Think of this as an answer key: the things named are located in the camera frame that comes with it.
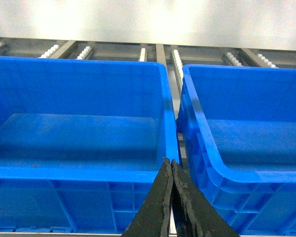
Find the plastic crate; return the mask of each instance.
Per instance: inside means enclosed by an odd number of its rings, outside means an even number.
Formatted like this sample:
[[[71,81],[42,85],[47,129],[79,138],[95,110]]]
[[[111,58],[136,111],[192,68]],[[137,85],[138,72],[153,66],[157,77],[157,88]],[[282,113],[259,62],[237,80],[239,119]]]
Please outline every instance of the plastic crate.
[[[163,65],[0,57],[0,232],[123,232],[163,157]]]
[[[184,66],[190,174],[239,234],[296,235],[296,70]]]

